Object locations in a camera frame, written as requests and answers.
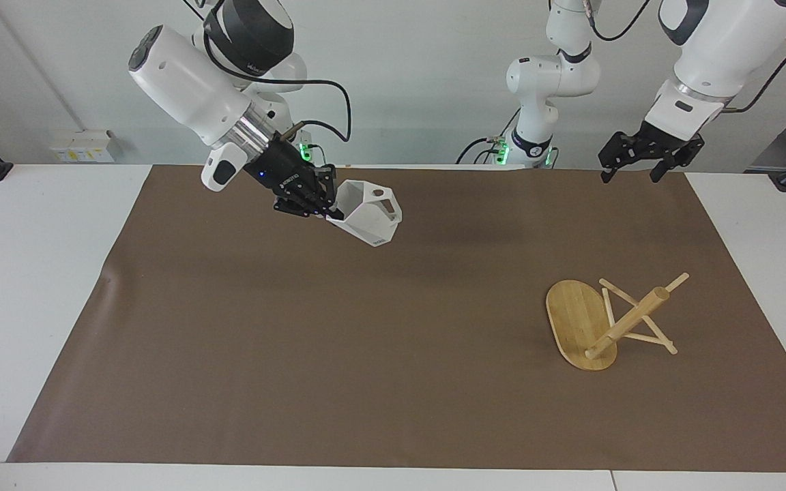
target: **wooden post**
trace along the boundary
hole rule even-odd
[[[625,333],[630,332],[633,327],[636,327],[636,325],[642,321],[643,316],[650,315],[668,299],[669,290],[665,289],[663,286],[657,286],[655,289],[651,290],[648,295],[645,295],[645,298],[643,298],[636,307],[631,308],[614,326],[611,326],[611,329],[609,329],[607,333],[593,343],[593,346],[590,346],[584,355],[586,355],[587,359],[595,360],[603,351],[608,349],[609,346],[620,341],[620,338],[623,338]]]

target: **white electrical box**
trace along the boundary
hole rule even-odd
[[[121,149],[106,130],[55,131],[50,149],[60,162],[117,162]]]

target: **brown tablecloth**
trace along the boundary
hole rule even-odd
[[[341,174],[393,187],[392,243],[155,167],[9,460],[786,472],[786,353],[684,176]],[[679,355],[559,355],[555,282],[683,271]]]

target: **white table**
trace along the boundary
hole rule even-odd
[[[83,310],[149,169],[22,165],[0,183],[0,488],[786,489],[786,475],[766,473],[1,463]],[[758,175],[688,178],[786,349],[786,194]]]

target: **oval wooden base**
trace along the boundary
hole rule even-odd
[[[551,287],[545,304],[559,353],[568,363],[589,371],[605,370],[614,363],[617,345],[595,360],[584,355],[611,328],[602,295],[586,283],[564,280]]]

